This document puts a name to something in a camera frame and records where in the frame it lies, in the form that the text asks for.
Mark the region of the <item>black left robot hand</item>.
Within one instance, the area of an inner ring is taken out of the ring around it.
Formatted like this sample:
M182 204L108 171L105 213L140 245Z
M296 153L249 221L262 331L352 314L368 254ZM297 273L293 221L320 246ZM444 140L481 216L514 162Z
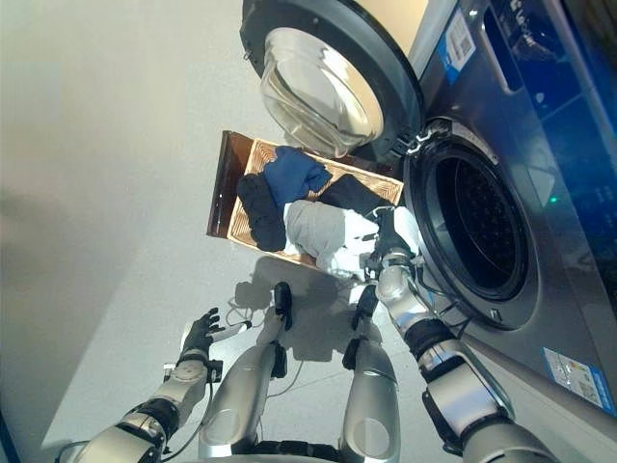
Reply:
M227 327L219 325L219 309L212 308L201 318L195 320L182 338L182 349L179 361L184 361L190 356L207 361L209 348L213 343L229 339L235 335L249 330L253 324L245 320Z

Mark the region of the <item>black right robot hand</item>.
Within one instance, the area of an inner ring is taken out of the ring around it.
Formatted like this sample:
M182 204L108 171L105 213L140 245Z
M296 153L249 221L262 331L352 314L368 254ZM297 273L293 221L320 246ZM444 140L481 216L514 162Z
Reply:
M370 254L363 254L360 263L366 271L381 269L382 260L389 254L402 255L404 259L414 259L419 254L419 228L415 216L405 206L378 206L367 218L379 230L375 233L375 243Z

